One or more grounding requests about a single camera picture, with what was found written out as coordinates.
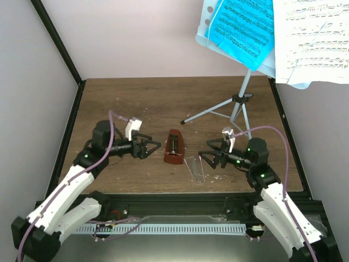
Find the clear plastic metronome cover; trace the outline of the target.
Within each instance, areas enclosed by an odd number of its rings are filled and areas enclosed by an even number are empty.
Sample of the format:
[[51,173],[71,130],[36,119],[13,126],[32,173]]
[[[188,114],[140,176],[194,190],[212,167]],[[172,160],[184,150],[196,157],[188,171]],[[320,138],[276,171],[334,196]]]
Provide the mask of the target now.
[[201,156],[184,158],[184,163],[188,168],[193,181],[197,184],[205,183],[205,174]]

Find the red-brown metronome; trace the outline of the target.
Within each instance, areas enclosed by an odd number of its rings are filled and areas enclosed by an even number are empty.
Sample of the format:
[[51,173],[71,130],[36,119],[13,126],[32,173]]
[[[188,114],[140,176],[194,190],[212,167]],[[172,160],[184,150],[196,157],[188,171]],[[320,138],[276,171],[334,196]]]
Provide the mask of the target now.
[[177,129],[170,129],[166,142],[164,162],[181,165],[184,163],[185,144],[182,134]]

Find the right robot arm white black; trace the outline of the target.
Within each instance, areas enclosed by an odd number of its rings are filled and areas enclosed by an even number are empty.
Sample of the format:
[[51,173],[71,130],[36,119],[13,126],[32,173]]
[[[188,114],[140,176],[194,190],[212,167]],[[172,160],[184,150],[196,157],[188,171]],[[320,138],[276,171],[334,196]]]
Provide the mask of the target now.
[[303,215],[268,163],[269,151],[263,139],[252,138],[244,151],[233,147],[233,140],[208,140],[209,151],[200,157],[213,169],[232,164],[246,170],[248,184],[258,197],[242,206],[249,220],[259,219],[284,248],[290,261],[340,261],[333,237],[325,237]]

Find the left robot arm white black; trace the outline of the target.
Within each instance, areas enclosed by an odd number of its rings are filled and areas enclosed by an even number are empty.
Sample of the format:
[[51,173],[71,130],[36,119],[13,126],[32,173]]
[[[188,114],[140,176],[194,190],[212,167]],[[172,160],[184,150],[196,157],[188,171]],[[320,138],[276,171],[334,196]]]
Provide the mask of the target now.
[[139,133],[141,120],[128,120],[125,133],[110,120],[99,121],[68,173],[52,193],[26,218],[17,217],[11,232],[17,259],[51,261],[62,243],[87,222],[105,223],[111,218],[110,198],[98,191],[88,194],[77,206],[73,202],[109,165],[110,157],[129,154],[145,159],[161,147],[152,137]]

